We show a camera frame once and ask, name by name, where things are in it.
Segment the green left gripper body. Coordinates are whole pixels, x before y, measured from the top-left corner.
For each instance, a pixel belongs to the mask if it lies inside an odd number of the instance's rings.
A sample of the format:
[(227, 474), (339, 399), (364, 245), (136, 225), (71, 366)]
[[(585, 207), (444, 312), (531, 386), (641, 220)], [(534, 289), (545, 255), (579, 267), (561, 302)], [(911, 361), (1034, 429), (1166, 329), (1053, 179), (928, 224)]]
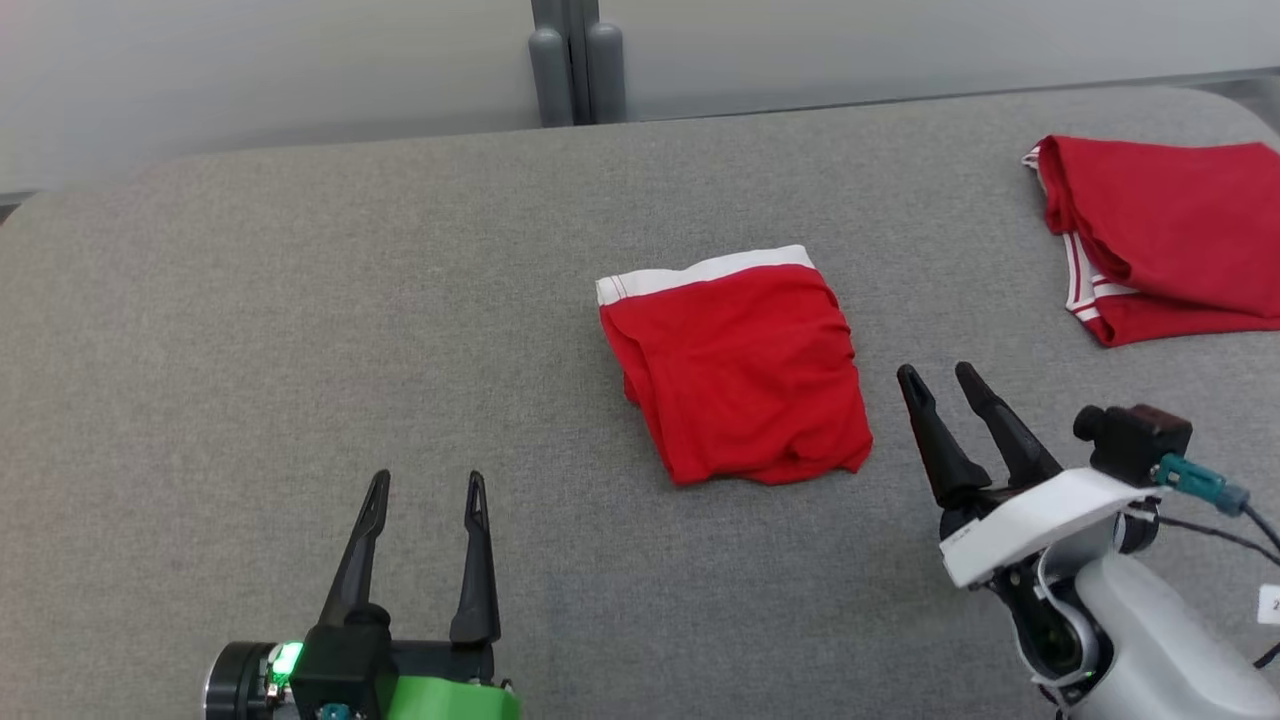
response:
[(394, 641), (399, 674), (387, 719), (520, 719), (511, 680), (495, 679), (492, 644)]

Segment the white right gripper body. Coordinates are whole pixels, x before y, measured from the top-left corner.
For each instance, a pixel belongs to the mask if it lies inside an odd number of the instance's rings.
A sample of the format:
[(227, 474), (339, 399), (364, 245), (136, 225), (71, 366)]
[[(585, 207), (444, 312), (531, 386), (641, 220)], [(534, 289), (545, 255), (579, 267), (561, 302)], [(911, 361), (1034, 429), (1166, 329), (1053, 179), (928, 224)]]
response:
[(1160, 496), (1160, 487), (1134, 487), (1092, 468), (1068, 469), (942, 539), (943, 566), (955, 587), (977, 585), (1130, 503)]

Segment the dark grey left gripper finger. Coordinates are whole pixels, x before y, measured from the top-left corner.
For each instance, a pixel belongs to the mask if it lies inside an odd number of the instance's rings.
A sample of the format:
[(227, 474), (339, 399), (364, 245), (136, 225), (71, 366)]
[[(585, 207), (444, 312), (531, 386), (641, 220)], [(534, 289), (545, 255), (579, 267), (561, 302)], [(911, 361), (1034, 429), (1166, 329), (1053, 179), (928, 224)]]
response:
[(451, 643), (493, 644), (500, 638), (500, 610), (486, 487), (480, 471), (468, 475), (463, 528), (467, 548), (460, 602), (451, 621)]
[(342, 626), (347, 615), (369, 602), (376, 542), (387, 521), (390, 473), (378, 471), (369, 483), (317, 624)]

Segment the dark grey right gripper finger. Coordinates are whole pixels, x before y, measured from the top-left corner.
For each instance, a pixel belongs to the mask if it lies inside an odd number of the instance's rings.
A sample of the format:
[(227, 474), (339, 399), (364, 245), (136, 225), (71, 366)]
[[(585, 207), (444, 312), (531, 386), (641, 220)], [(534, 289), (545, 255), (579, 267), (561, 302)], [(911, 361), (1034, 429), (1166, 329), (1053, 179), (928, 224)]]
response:
[(970, 363), (957, 363), (955, 375), (970, 410), (987, 425), (1005, 461), (1007, 488), (1029, 489), (1062, 473), (1060, 461)]
[(991, 487), (989, 474), (963, 451), (937, 413), (937, 402), (913, 365), (896, 370), (931, 492), (938, 506), (965, 506)]

